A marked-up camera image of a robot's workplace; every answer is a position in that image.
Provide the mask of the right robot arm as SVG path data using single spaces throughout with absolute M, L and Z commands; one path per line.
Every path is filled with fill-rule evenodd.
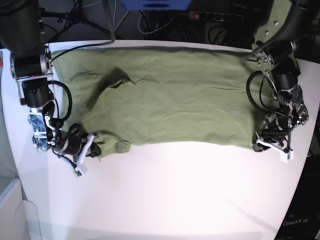
M 88 134 L 81 124 L 62 131 L 72 112 L 72 95 L 68 87 L 53 76 L 51 53 L 42 42 L 41 19 L 35 0 L 0 2 L 0 42 L 10 51 L 10 71 L 15 79 L 21 105 L 30 108 L 28 121 L 33 128 L 33 145 L 40 152 L 52 150 L 74 169 L 85 157 L 95 158 L 101 149 L 94 142 L 98 133 Z M 58 114 L 58 103 L 49 86 L 60 86 L 68 98 L 67 113 Z

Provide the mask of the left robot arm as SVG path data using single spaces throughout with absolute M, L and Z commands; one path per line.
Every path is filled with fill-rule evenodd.
M 259 67 L 247 79 L 246 94 L 252 106 L 265 116 L 254 132 L 252 148 L 255 152 L 274 149 L 283 162 L 293 159 L 292 131 L 309 119 L 303 90 L 298 84 L 300 69 L 294 52 L 319 9 L 318 0 L 271 1 L 254 33 L 252 51 L 246 56 L 246 60 L 254 60 Z M 275 107 L 255 102 L 250 87 L 258 76 L 273 90 Z

